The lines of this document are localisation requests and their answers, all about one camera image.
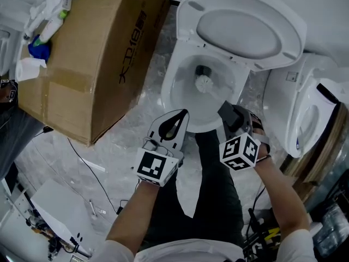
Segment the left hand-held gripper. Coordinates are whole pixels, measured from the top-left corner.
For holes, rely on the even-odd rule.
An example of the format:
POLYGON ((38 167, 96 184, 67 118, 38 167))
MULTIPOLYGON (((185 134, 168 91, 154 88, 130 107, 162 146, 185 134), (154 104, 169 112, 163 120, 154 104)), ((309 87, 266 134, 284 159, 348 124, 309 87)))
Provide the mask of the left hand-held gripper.
POLYGON ((183 165, 188 122, 187 109, 170 111, 152 122, 133 166, 140 180, 163 187, 183 165))

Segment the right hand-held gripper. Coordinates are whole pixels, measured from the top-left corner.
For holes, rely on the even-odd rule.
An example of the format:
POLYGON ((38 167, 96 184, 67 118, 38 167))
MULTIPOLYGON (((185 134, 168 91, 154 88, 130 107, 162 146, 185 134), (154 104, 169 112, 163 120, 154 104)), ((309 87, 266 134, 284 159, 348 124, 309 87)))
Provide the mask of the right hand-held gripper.
POLYGON ((250 111, 224 101, 218 114, 226 137, 219 147, 221 163, 235 171, 254 167, 260 142, 252 137, 250 111))

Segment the white toilet brush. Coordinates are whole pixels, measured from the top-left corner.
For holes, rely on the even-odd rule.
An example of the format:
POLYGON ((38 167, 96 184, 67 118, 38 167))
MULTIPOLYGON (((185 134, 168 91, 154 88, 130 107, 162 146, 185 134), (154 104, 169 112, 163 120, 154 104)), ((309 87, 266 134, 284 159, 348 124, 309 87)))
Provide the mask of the white toilet brush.
POLYGON ((219 89, 214 85, 213 81, 206 75, 197 76, 195 86, 199 92, 211 95, 220 105, 223 105, 226 101, 219 93, 219 89))

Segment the white toilet with tank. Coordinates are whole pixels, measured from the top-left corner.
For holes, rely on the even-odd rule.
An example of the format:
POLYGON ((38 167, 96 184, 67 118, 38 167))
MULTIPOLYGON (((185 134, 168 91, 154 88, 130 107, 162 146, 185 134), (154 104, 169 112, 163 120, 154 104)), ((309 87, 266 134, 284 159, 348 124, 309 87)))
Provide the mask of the white toilet with tank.
POLYGON ((287 67, 300 59, 306 22, 282 0, 181 0, 176 36, 161 89, 166 112, 187 109, 187 130, 217 129, 221 105, 195 86, 208 76, 236 104, 250 72, 287 67))

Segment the person's right forearm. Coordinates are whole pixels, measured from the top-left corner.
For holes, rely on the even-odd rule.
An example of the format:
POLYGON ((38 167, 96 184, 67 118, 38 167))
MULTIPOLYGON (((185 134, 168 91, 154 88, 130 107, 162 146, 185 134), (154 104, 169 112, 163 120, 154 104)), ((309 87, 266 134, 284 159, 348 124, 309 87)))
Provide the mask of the person's right forearm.
POLYGON ((268 192, 281 237, 284 239, 297 230, 309 230, 303 202, 287 177, 275 167, 271 157, 256 163, 255 171, 268 192))

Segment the person's left forearm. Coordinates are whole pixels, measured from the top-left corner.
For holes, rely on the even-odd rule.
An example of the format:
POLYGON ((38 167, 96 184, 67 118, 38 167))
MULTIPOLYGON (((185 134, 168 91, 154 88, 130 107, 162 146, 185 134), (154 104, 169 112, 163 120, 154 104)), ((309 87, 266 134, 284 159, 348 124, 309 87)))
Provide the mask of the person's left forearm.
POLYGON ((106 239, 120 243, 135 255, 148 230, 158 191, 158 186, 140 182, 106 239))

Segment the white smart toilet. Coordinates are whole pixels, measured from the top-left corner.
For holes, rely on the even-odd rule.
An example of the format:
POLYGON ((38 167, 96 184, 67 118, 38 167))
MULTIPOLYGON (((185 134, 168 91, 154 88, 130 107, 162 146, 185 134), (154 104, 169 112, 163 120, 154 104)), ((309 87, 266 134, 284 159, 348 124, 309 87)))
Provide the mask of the white smart toilet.
POLYGON ((264 117, 294 158, 317 143, 338 103, 331 93, 335 83, 324 79, 337 67, 327 56, 304 53, 296 63, 270 72, 263 96, 264 117))

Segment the white toilet paper roll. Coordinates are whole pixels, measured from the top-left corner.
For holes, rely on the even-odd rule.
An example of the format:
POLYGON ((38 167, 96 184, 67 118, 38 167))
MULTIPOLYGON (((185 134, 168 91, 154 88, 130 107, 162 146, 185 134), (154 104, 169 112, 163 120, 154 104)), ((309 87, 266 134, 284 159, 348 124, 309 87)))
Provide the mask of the white toilet paper roll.
POLYGON ((43 59, 27 57, 17 61, 16 80, 20 82, 37 78, 40 73, 40 67, 46 68, 46 62, 43 59))

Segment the person's right hand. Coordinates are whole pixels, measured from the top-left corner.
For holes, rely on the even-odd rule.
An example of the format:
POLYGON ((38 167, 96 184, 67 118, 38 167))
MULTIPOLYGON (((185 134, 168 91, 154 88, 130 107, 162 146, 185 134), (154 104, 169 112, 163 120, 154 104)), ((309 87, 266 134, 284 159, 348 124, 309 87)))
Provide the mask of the person's right hand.
POLYGON ((269 137, 267 137, 265 134, 261 120, 254 114, 251 114, 251 119, 253 132, 252 137, 261 143, 259 146, 257 159, 262 160, 267 158, 270 154, 269 137))

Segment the person's dark trousers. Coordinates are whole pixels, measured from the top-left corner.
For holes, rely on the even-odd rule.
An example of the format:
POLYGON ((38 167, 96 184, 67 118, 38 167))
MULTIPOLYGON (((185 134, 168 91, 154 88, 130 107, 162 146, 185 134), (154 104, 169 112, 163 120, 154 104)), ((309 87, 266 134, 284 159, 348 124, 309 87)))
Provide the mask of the person's dark trousers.
POLYGON ((141 250, 186 239, 206 239, 243 246, 242 206, 230 170, 220 162, 216 130, 197 133, 202 181, 193 217, 187 216, 177 197, 173 175, 159 189, 141 250))

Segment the white flat strip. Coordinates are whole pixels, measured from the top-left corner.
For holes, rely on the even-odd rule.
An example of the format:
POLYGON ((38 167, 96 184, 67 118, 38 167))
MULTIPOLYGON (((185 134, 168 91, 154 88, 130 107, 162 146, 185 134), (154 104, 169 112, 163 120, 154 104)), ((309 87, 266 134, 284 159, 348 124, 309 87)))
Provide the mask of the white flat strip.
POLYGON ((88 161, 88 160, 86 160, 86 159, 84 159, 84 158, 82 158, 81 160, 82 160, 86 165, 88 165, 91 169, 93 168, 93 169, 99 170, 99 171, 101 171, 101 172, 105 172, 105 171, 106 171, 104 167, 99 166, 99 165, 97 165, 97 164, 94 164, 94 163, 92 163, 92 162, 90 162, 90 161, 88 161))

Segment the wooden pallet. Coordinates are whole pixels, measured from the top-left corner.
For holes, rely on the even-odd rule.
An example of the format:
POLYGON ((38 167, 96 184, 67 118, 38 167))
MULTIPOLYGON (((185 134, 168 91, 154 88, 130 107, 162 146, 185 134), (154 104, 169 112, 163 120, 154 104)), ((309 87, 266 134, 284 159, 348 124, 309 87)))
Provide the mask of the wooden pallet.
POLYGON ((280 169, 284 175, 296 179, 293 184, 303 202, 320 186, 334 166, 338 154, 349 135, 349 110, 345 104, 335 107, 323 134, 314 147, 302 158, 286 157, 280 169))

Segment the large cardboard box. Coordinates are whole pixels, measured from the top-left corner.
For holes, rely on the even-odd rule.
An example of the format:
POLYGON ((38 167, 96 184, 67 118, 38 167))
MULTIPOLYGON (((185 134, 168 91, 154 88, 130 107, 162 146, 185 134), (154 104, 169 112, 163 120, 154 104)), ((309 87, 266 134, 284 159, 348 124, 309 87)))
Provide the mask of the large cardboard box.
POLYGON ((169 0, 73 0, 46 68, 19 83, 19 107, 90 146, 142 91, 169 0))

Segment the grey metal platform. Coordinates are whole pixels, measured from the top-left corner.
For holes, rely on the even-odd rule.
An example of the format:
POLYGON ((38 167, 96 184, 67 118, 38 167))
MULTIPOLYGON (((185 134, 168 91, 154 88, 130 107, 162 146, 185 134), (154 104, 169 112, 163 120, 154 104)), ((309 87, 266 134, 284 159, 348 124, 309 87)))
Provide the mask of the grey metal platform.
POLYGON ((305 207, 308 212, 320 204, 340 178, 346 169, 349 168, 349 145, 343 145, 330 171, 315 190, 314 194, 307 200, 305 207))

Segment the person's white shirt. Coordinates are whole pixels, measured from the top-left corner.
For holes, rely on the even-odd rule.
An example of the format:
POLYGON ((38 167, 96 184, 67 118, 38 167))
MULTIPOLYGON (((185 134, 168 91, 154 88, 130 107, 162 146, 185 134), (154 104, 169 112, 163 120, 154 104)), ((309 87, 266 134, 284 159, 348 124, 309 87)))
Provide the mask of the person's white shirt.
MULTIPOLYGON (((232 243, 187 239, 150 247, 133 255, 118 242, 107 240, 90 262, 245 262, 241 247, 232 243)), ((312 236, 305 229, 289 234, 280 244, 276 262, 317 262, 312 236)))

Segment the black yellow device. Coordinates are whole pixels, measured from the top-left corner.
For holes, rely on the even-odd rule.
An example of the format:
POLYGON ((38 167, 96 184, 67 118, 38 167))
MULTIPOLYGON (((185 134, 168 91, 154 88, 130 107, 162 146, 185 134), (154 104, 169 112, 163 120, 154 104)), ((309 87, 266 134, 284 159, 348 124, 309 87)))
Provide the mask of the black yellow device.
POLYGON ((272 209, 248 210, 250 222, 246 231, 243 254, 246 262, 276 262, 276 253, 281 244, 279 225, 272 209))

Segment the white angled panel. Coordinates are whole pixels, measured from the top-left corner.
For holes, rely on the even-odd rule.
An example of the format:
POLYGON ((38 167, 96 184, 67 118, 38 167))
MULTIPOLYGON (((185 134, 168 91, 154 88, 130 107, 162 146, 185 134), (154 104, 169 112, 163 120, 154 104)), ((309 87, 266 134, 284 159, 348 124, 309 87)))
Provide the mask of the white angled panel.
POLYGON ((93 254, 97 239, 81 196, 49 179, 31 202, 58 237, 83 254, 93 254))

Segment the blue cloth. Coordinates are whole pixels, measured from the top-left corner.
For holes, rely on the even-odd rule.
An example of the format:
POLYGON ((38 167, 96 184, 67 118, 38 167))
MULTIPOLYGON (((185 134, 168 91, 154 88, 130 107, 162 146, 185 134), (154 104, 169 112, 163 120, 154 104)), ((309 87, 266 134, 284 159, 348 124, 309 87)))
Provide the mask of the blue cloth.
POLYGON ((34 43, 38 39, 39 39, 39 35, 37 34, 34 37, 33 41, 30 44, 28 44, 28 52, 32 57, 37 59, 43 59, 45 63, 47 63, 51 54, 52 43, 48 41, 45 44, 34 46, 34 43))

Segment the plastic wrapped bottle pack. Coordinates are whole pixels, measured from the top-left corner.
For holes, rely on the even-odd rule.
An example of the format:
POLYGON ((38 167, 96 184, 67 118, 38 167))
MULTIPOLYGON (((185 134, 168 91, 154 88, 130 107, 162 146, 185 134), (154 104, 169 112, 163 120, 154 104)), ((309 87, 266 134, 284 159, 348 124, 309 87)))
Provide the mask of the plastic wrapped bottle pack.
POLYGON ((320 256, 330 256, 349 237, 349 221, 338 204, 332 204, 322 217, 322 228, 314 236, 320 256))

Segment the white bottle green cap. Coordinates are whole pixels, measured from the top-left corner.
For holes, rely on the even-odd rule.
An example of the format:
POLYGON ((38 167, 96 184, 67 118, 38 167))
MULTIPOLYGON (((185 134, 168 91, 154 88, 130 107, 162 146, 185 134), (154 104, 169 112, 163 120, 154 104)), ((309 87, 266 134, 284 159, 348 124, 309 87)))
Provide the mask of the white bottle green cap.
POLYGON ((51 37, 60 29, 67 15, 68 11, 62 10, 58 15, 54 16, 46 24, 38 39, 35 41, 36 46, 47 43, 51 39, 51 37))

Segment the white spray bottle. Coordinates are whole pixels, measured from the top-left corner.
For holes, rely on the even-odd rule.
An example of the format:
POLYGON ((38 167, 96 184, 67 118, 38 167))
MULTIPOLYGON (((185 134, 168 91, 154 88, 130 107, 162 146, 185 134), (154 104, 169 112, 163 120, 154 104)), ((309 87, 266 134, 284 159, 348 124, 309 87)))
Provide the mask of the white spray bottle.
POLYGON ((50 20, 61 11, 70 11, 72 0, 44 0, 30 9, 30 19, 24 29, 24 39, 30 39, 42 22, 50 20))

